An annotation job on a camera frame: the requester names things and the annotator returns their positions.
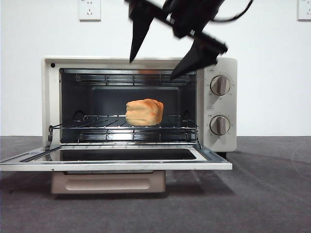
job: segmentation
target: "bread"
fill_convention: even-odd
[[[135,126],[151,126],[161,122],[163,103],[153,100],[135,100],[126,104],[126,121]]]

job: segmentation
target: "oven knob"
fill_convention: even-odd
[[[217,96],[223,96],[230,89],[231,83],[229,78],[220,75],[216,76],[210,82],[210,89]]]
[[[214,134],[224,135],[230,127],[229,120],[224,116],[215,116],[209,123],[209,127]]]

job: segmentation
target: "electrical socket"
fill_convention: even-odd
[[[101,0],[78,0],[80,21],[101,21]]]
[[[298,20],[311,21],[311,0],[298,0]]]

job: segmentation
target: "oven door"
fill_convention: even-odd
[[[232,164],[199,145],[61,146],[5,159],[1,171],[231,170]]]

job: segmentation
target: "white toaster oven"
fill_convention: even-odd
[[[53,193],[163,192],[166,170],[231,170],[237,62],[170,80],[178,62],[45,57],[43,145],[1,170],[50,171]],[[164,104],[161,123],[129,125],[126,103],[147,98]]]

